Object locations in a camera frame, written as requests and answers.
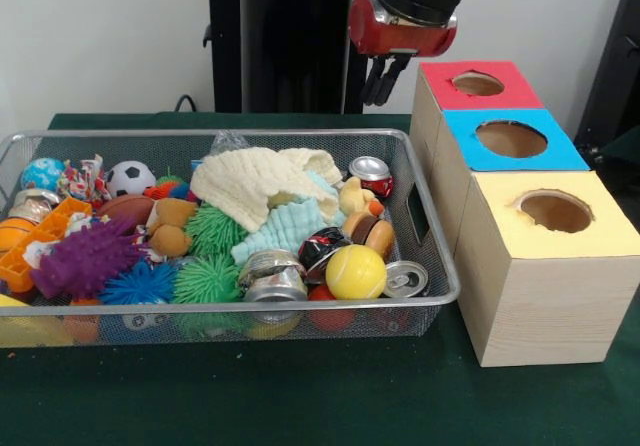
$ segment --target metal basket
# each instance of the metal basket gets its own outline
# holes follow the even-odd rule
[[[21,171],[36,157],[75,162],[99,153],[107,165],[136,159],[159,174],[170,167],[172,174],[188,180],[190,160],[205,156],[218,132],[48,131],[9,137],[0,145],[0,209],[5,217],[18,192]],[[394,192],[385,203],[396,232],[393,260],[421,263],[429,272],[428,295],[363,301],[137,306],[54,302],[2,307],[0,347],[420,336],[440,307],[455,301],[460,285],[451,253],[406,134],[380,129],[236,132],[252,146],[325,149],[343,171],[357,156],[384,160],[395,179]],[[353,315],[346,329],[331,327],[345,315]],[[323,326],[323,318],[329,326]]]

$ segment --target green table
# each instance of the green table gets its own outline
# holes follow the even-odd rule
[[[58,115],[51,128],[395,127],[408,116]],[[481,369],[422,338],[4,350],[0,445],[640,444],[640,307],[603,364]]]

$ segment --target wooden box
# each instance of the wooden box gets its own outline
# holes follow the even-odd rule
[[[435,158],[438,132],[443,125],[443,111],[543,107],[511,62],[421,64],[409,136],[427,181]]]
[[[472,171],[588,171],[545,109],[445,111],[429,186],[455,251]]]
[[[594,172],[473,175],[455,264],[481,366],[603,361],[640,236]]]

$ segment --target brown plush toy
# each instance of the brown plush toy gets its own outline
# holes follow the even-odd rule
[[[184,227],[198,207],[182,199],[165,198],[156,203],[156,221],[149,228],[149,245],[153,250],[169,258],[184,256],[191,246],[191,238]]]

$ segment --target red box top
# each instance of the red box top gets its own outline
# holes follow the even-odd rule
[[[422,63],[420,67],[442,110],[544,108],[510,61]]]

